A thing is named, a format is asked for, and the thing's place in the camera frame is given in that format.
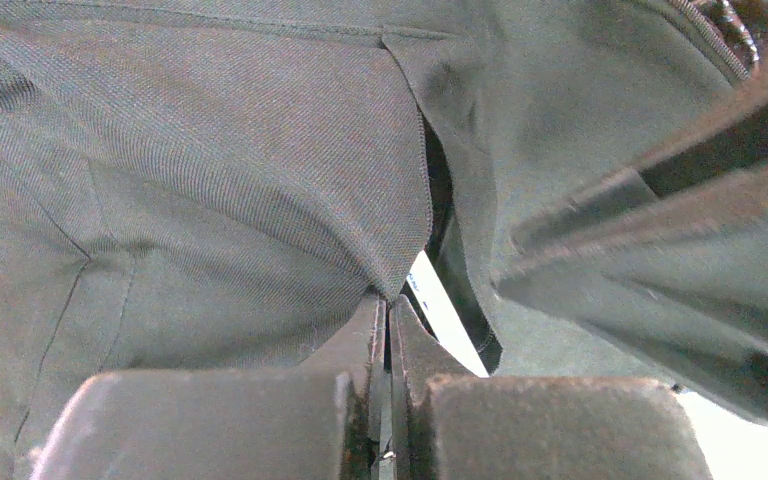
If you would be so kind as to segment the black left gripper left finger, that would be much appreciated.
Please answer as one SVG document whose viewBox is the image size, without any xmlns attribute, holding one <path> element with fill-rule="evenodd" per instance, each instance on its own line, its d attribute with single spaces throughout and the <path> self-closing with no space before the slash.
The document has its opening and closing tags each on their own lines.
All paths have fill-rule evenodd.
<svg viewBox="0 0 768 480">
<path fill-rule="evenodd" d="M 143 370 L 87 380 L 36 479 L 374 479 L 386 304 L 364 297 L 302 363 Z"/>
</svg>

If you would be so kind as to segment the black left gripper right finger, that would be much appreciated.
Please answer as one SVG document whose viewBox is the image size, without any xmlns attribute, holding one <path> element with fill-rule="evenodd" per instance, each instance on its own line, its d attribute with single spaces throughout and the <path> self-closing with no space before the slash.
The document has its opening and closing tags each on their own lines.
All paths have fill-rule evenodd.
<svg viewBox="0 0 768 480">
<path fill-rule="evenodd" d="M 675 394 L 633 377 L 481 378 L 389 307 L 399 479 L 707 479 Z"/>
</svg>

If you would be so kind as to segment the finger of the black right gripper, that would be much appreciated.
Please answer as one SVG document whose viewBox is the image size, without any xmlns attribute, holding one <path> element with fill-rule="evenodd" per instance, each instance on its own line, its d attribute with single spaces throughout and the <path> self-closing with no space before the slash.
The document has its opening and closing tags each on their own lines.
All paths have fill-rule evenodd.
<svg viewBox="0 0 768 480">
<path fill-rule="evenodd" d="M 768 426 L 768 162 L 665 198 L 624 168 L 523 236 L 499 296 Z"/>
<path fill-rule="evenodd" d="M 522 224 L 518 249 L 615 249 L 768 221 L 768 60 L 634 162 Z"/>
</svg>

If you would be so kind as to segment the white marker grey cap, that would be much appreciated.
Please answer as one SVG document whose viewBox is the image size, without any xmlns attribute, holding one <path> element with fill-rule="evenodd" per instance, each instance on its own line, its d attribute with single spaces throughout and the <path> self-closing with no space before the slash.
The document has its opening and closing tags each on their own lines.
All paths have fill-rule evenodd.
<svg viewBox="0 0 768 480">
<path fill-rule="evenodd" d="M 488 378 L 489 372 L 424 250 L 415 258 L 406 281 L 443 349 L 471 373 Z"/>
</svg>

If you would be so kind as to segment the black fabric backpack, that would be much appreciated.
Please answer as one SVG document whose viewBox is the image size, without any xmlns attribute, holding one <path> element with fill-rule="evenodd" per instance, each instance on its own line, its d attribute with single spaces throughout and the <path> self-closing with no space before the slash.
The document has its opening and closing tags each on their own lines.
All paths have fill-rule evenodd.
<svg viewBox="0 0 768 480">
<path fill-rule="evenodd" d="M 437 341 L 422 250 L 488 378 L 677 398 L 493 281 L 522 224 L 761 71 L 691 2 L 0 1 L 0 479 L 36 479 L 90 378 L 293 367 L 368 295 L 396 459 L 391 303 Z"/>
</svg>

